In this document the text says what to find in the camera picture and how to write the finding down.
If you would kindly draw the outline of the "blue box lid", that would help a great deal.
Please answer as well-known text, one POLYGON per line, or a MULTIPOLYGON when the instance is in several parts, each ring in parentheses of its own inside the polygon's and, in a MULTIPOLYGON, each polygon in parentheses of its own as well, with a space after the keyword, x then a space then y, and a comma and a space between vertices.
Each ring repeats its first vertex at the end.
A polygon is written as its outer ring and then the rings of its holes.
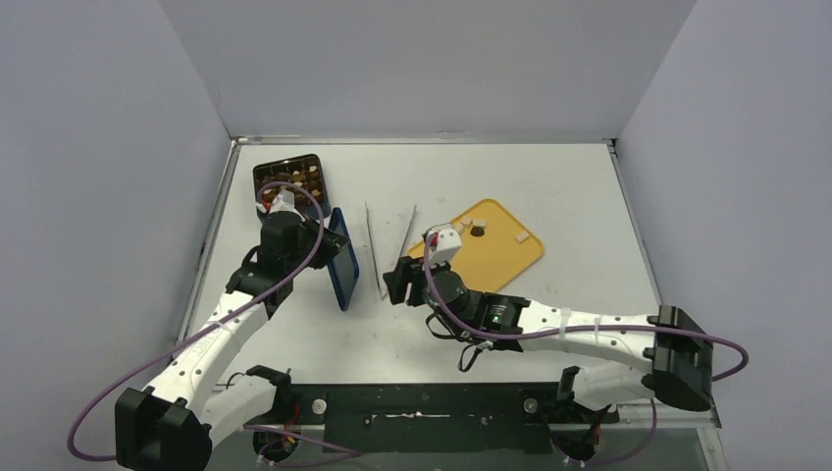
POLYGON ((354 246, 352 245, 352 238, 348 232, 347 223, 339 207, 332 209, 328 229, 346 238, 345 247, 328 264, 338 307, 341 311, 346 311, 349 308, 360 277, 360 267, 354 246))

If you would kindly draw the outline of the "metal tongs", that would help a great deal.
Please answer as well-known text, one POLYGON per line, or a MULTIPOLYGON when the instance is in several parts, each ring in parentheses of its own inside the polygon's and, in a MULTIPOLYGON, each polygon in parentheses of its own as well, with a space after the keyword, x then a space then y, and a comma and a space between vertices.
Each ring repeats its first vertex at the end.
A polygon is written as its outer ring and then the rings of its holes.
POLYGON ((379 298, 385 300, 388 289, 383 274, 391 271, 398 258, 407 253, 418 206, 389 206, 366 201, 364 208, 374 277, 379 298))

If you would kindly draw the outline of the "blue chocolate box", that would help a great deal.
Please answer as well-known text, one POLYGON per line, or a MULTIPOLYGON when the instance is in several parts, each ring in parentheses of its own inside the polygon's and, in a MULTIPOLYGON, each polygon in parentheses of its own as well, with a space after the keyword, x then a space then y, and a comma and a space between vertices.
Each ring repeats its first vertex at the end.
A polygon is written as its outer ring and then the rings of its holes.
POLYGON ((299 210, 315 215, 311 200, 299 192, 295 188, 296 186, 304 188, 311 194, 312 198, 321 206, 325 217, 331 214, 332 208, 323 166, 320 157, 316 154, 304 154, 259 164, 253 168, 252 177, 255 194, 264 193, 262 197, 259 197, 261 201, 276 196, 282 188, 286 188, 285 185, 282 185, 279 188, 263 190, 263 187, 268 183, 287 182, 292 183, 289 189, 294 193, 295 206, 299 210))

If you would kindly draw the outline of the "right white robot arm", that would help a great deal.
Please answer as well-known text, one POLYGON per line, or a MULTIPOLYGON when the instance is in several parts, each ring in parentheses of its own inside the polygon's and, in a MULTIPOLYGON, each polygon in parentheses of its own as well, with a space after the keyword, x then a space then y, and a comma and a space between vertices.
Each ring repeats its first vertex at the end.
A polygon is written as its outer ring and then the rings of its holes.
POLYGON ((420 258, 400 258, 383 275, 392 304, 429 306, 444 338, 492 351, 558 351, 598 360, 567 367, 557 411, 578 420, 590 411, 640 399, 705 412, 712 406, 713 342, 683 309, 661 305, 633 316, 552 307, 464 285, 449 265, 426 273, 420 258))

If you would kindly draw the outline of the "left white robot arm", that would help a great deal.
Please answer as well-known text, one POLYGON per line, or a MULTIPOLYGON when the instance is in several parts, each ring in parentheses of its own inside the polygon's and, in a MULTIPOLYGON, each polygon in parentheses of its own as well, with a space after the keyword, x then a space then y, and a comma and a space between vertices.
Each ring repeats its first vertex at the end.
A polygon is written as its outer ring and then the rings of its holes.
POLYGON ((130 470, 203 470, 213 448, 250 419, 287 418, 293 395, 286 373, 256 366, 214 393, 247 341, 292 293, 306 268, 322 269, 350 245, 341 231, 294 210, 261 220, 260 242, 243 257, 206 323, 142 390, 115 406, 116 460, 130 470))

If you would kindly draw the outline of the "yellow plastic tray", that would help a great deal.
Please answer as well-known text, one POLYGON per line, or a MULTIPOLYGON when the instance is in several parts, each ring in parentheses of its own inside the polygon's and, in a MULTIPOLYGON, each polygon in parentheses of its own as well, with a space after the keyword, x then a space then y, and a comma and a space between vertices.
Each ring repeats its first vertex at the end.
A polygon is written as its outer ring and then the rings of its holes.
POLYGON ((431 224, 461 224, 468 216, 472 224, 461 236, 462 247, 451 261, 451 267, 468 288, 498 292, 540 260, 545 253, 541 240, 500 202, 483 199, 454 217, 444 216, 431 224), (475 219, 487 222, 485 234, 470 234, 475 219), (516 236, 527 232, 530 237, 522 243, 516 236))

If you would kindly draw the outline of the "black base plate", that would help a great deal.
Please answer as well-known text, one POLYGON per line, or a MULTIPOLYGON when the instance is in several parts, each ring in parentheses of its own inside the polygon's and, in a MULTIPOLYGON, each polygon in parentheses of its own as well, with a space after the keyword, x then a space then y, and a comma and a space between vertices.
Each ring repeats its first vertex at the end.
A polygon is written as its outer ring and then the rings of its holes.
POLYGON ((592 425, 615 424, 616 409, 597 412, 558 396, 556 382, 461 384, 310 384, 290 387, 257 425, 289 423, 296 433, 363 453, 548 453, 546 426, 590 446, 592 425))

